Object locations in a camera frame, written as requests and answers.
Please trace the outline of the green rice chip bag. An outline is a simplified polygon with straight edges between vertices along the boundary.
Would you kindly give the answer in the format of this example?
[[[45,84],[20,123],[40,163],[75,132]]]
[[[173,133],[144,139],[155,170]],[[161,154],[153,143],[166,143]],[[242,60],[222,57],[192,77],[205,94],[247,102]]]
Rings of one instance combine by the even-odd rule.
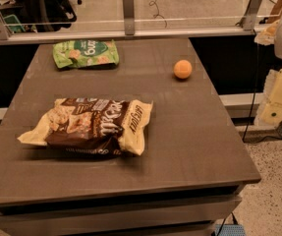
[[[117,65],[119,54],[114,40],[78,39],[54,44],[53,59],[59,69],[81,69],[107,64]]]

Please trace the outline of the brown and cream snack bag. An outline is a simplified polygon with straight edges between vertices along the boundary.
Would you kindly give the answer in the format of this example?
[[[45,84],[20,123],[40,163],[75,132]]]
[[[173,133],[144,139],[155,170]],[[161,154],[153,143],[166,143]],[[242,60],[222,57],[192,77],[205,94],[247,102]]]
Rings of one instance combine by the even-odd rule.
[[[140,155],[151,110],[137,99],[59,98],[19,141],[94,156]]]

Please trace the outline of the orange ball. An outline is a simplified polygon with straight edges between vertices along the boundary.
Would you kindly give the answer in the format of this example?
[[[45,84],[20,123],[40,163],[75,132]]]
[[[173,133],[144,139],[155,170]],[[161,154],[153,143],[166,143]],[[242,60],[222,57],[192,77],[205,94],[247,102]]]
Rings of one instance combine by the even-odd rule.
[[[173,68],[174,75],[181,80],[187,79],[192,73],[193,67],[188,60],[178,61]]]

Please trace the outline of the table drawer front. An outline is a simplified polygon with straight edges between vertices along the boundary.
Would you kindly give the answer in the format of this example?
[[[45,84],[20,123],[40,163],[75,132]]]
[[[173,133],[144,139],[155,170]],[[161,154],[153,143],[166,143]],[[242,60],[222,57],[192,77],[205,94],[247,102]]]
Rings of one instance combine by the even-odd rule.
[[[224,195],[0,216],[10,236],[212,236],[242,198]]]

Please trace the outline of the black office chair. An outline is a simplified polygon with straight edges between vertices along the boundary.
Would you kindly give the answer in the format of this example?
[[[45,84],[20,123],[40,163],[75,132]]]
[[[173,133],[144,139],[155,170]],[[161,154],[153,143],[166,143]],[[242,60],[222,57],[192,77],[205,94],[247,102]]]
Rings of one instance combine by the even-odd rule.
[[[76,20],[69,0],[23,0],[21,22],[38,32],[68,29]]]

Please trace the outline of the glass barrier panel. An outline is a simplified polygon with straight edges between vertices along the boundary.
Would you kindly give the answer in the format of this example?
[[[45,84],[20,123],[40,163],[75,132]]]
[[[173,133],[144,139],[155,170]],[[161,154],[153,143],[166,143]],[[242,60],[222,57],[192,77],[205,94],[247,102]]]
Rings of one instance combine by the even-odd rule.
[[[123,0],[76,0],[77,20],[68,29],[10,35],[9,43],[68,38],[154,38],[247,34],[240,26],[250,0],[134,0],[135,34],[125,35]],[[255,26],[270,15],[277,0],[262,0]]]

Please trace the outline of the green bin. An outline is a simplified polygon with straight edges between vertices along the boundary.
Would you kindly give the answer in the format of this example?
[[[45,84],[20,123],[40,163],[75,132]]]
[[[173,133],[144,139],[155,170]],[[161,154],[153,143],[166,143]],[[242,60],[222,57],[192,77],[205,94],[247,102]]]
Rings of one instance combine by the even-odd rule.
[[[13,33],[21,33],[26,31],[16,15],[6,16],[3,18],[3,20]]]

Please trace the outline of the middle metal glass bracket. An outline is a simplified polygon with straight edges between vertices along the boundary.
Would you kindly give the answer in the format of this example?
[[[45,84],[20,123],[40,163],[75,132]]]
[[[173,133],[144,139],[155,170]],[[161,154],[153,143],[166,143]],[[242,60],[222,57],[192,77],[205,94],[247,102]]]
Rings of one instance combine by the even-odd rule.
[[[123,0],[123,17],[125,35],[135,34],[135,6],[134,0]]]

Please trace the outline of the right metal glass bracket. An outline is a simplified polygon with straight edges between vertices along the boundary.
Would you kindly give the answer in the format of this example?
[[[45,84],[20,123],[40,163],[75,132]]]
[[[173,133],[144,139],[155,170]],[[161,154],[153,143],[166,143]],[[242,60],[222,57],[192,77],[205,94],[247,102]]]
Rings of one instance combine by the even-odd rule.
[[[260,8],[262,0],[250,0],[245,14],[240,20],[240,26],[243,30],[253,30],[255,26],[256,16]]]

